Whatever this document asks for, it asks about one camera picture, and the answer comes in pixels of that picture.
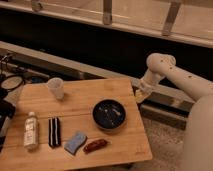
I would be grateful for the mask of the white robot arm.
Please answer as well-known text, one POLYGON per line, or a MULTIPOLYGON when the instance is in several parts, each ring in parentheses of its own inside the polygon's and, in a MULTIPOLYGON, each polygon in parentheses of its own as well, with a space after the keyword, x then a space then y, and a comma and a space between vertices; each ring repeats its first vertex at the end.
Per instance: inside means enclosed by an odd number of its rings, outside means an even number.
POLYGON ((145 100, 164 78, 192 98, 180 171, 213 171, 213 82, 177 67, 172 55, 152 53, 146 64, 136 101, 145 100))

